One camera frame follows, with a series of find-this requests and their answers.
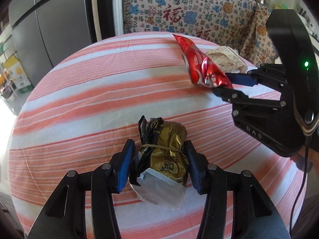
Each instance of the round table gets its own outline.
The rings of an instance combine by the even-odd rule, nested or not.
[[[217,47],[189,38],[203,52]],[[121,151],[128,138],[140,145],[142,115],[185,125],[187,139],[210,163],[231,172],[252,171],[289,226],[302,172],[236,128],[230,104],[190,83],[181,54],[170,33],[117,36],[71,55],[41,80],[17,118],[9,154],[12,199],[26,233],[69,170],[94,170]],[[256,98],[279,97],[259,85],[236,88]],[[141,202],[129,184],[113,199],[124,239],[195,238],[205,204],[205,195],[199,196],[190,180],[180,210]],[[225,238],[232,229],[231,193],[227,204]],[[86,216],[87,236],[93,238],[89,193]]]

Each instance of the crumpled gold wrapper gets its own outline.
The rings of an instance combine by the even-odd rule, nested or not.
[[[187,131],[182,124],[164,121],[156,142],[156,145],[162,148],[154,147],[150,154],[150,168],[184,186],[186,186],[188,176],[188,161],[181,149],[186,136]],[[141,155],[146,150],[147,147],[142,148]]]

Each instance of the blue gripper pad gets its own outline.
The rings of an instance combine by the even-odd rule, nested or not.
[[[197,193],[206,194],[209,191],[209,178],[205,167],[208,165],[206,157],[196,152],[192,142],[186,140],[183,146],[183,154],[187,157],[189,163],[189,175],[193,187]]]
[[[253,87],[258,84],[257,78],[248,73],[226,73],[232,84]]]
[[[132,139],[127,139],[122,152],[113,155],[110,161],[110,164],[113,167],[113,173],[110,177],[112,193],[119,194],[126,186],[134,154],[135,142]]]

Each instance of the black cable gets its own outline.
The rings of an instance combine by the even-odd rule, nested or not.
[[[297,201],[301,195],[301,192],[305,186],[306,183],[306,178],[307,178],[307,171],[308,171],[308,154],[309,154],[309,147],[310,147],[310,143],[311,143],[311,136],[306,137],[306,141],[305,141],[305,168],[304,168],[304,173],[303,173],[303,178],[302,178],[302,183],[301,183],[301,187],[300,190],[297,194],[297,197],[295,199],[295,202],[293,203],[292,206],[292,210],[291,210],[291,215],[290,215],[290,223],[289,223],[289,234],[291,236],[291,227],[292,227],[292,218],[293,218],[293,213],[297,204]]]

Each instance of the cardboard box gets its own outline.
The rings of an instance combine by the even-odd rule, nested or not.
[[[34,89],[33,85],[28,85],[26,87],[23,87],[21,89],[19,89],[20,93],[26,93],[26,92],[31,92]]]
[[[20,82],[15,83],[15,85],[16,85],[17,89],[21,89],[21,88],[24,88],[26,86],[31,85],[31,82],[29,81],[29,79],[24,79]]]
[[[20,61],[15,57],[15,55],[10,56],[7,61],[3,63],[3,66],[9,72],[11,79],[13,80],[14,84],[25,80],[28,78],[26,72],[24,71],[22,64]]]

